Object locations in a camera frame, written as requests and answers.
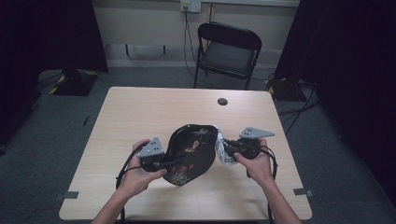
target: black chair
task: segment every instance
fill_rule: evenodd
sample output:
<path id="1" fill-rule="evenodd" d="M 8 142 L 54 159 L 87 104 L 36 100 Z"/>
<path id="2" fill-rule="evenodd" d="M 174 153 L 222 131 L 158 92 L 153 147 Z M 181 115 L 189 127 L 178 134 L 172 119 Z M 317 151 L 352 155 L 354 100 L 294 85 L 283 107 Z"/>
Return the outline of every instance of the black chair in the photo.
<path id="1" fill-rule="evenodd" d="M 249 31 L 231 25 L 206 22 L 198 28 L 199 48 L 195 68 L 194 88 L 199 68 L 229 77 L 245 79 L 248 89 L 257 58 L 262 49 L 260 38 Z M 204 50 L 204 40 L 209 42 Z"/>

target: forearm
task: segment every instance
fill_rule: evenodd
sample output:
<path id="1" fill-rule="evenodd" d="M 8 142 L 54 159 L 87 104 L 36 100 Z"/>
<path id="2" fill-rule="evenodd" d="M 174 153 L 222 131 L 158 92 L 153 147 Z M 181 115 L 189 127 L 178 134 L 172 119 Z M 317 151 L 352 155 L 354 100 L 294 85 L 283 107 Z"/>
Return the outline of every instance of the forearm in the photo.
<path id="1" fill-rule="evenodd" d="M 294 213 L 289 203 L 286 201 L 282 192 L 277 187 L 273 179 L 261 181 L 260 186 L 265 193 L 265 196 L 270 204 L 271 211 L 274 215 L 277 224 L 301 224 L 301 220 Z"/>
<path id="2" fill-rule="evenodd" d="M 122 207 L 128 202 L 128 198 L 118 191 L 114 192 L 105 206 L 92 221 L 92 224 L 115 223 Z"/>

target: gray carpet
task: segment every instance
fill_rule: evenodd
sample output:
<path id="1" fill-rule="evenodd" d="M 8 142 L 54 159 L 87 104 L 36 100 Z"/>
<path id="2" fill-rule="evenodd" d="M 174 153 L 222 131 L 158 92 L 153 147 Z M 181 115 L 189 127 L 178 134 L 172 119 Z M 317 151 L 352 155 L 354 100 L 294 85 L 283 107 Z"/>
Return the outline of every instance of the gray carpet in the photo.
<path id="1" fill-rule="evenodd" d="M 256 69 L 254 78 L 268 78 L 273 72 Z M 56 74 L 49 71 L 40 78 Z M 242 90 L 245 83 L 214 74 L 201 74 L 200 79 L 221 89 Z M 35 110 L 0 157 L 0 223 L 68 223 L 59 219 L 62 202 L 54 198 L 68 190 L 110 87 L 191 88 L 192 83 L 184 67 L 110 68 L 109 74 L 97 78 L 88 97 L 49 95 L 53 84 L 40 89 L 43 94 Z M 249 89 L 265 91 L 266 87 L 262 80 L 252 80 Z M 276 102 L 278 111 L 303 105 Z M 285 115 L 281 120 L 287 130 L 292 118 Z M 309 198 L 313 216 L 304 223 L 396 223 L 386 195 L 365 164 L 339 140 L 320 105 L 302 113 L 287 137 L 303 184 L 315 193 Z"/>

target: left hand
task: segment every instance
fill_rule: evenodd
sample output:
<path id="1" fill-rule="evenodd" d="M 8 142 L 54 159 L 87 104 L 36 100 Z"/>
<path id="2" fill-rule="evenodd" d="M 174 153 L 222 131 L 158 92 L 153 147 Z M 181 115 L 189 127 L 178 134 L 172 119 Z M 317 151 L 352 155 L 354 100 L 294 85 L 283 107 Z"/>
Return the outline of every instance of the left hand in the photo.
<path id="1" fill-rule="evenodd" d="M 149 142 L 149 139 L 140 140 L 139 142 L 134 144 L 133 149 L 140 147 L 141 145 L 144 145 L 147 142 Z M 139 167 L 139 166 L 140 166 L 140 159 L 137 158 L 136 155 L 134 155 L 132 159 L 129 161 L 127 169 L 133 167 Z M 166 169 L 162 169 L 152 173 L 146 172 L 145 170 L 143 170 L 143 168 L 136 168 L 129 170 L 124 174 L 123 179 L 117 191 L 120 194 L 122 194 L 123 197 L 130 199 L 135 195 L 141 193 L 143 190 L 147 189 L 151 181 L 155 179 L 159 179 L 165 174 L 166 174 Z"/>

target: chair backrest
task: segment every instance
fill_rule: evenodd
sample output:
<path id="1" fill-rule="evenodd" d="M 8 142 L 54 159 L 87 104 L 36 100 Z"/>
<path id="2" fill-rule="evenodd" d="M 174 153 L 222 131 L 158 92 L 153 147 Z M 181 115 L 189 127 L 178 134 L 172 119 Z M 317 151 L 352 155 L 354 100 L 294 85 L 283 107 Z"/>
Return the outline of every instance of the chair backrest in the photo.
<path id="1" fill-rule="evenodd" d="M 198 37 L 201 45 L 203 38 L 241 49 L 260 51 L 262 48 L 262 41 L 254 32 L 214 21 L 201 24 L 198 27 Z"/>

